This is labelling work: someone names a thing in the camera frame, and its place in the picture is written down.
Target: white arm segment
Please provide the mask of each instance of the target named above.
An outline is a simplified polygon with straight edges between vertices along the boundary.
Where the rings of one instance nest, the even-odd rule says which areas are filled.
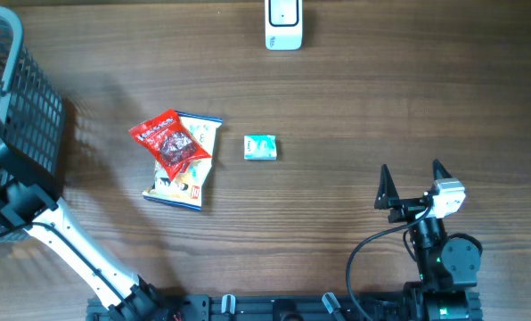
[[[74,219],[68,204],[63,198],[58,200],[56,210],[46,210],[33,222],[54,226],[101,274],[113,285],[115,290],[126,298],[131,294],[131,287],[139,284],[139,278],[128,267],[109,254],[98,244]],[[56,234],[43,226],[33,226],[26,231],[55,251],[68,265],[78,272],[94,289],[105,308],[117,306],[121,300],[94,272],[74,253]]]

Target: wood grain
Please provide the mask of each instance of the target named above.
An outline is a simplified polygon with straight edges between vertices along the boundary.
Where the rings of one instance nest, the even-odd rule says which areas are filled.
[[[486,320],[531,320],[531,2],[384,1],[305,8],[304,47],[268,52],[262,4],[30,7],[29,49],[70,110],[65,197],[82,225],[162,288],[345,292],[345,263],[388,227],[439,158],[468,188],[449,232],[485,247]],[[201,213],[144,201],[152,157],[127,131],[168,108],[222,117]],[[244,134],[278,136],[248,162]],[[358,291],[417,270],[400,234],[354,264]],[[36,240],[0,244],[0,320],[81,320],[93,292]]]

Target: basket handle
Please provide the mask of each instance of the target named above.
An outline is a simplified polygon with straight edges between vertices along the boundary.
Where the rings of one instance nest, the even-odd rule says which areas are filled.
[[[0,20],[6,21],[12,28],[12,43],[10,44],[10,52],[8,53],[8,60],[2,75],[0,83],[0,95],[5,96],[12,86],[13,76],[20,57],[20,50],[24,42],[24,28],[18,15],[12,10],[0,6]]]

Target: teal eraser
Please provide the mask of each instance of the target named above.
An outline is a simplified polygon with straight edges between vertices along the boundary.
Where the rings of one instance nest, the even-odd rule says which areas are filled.
[[[244,160],[274,161],[276,159],[275,135],[244,136]]]

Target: red snack package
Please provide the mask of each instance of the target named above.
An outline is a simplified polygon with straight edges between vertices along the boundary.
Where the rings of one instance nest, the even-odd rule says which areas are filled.
[[[171,181],[191,161],[212,157],[184,128],[173,110],[131,128],[129,134],[151,152]]]

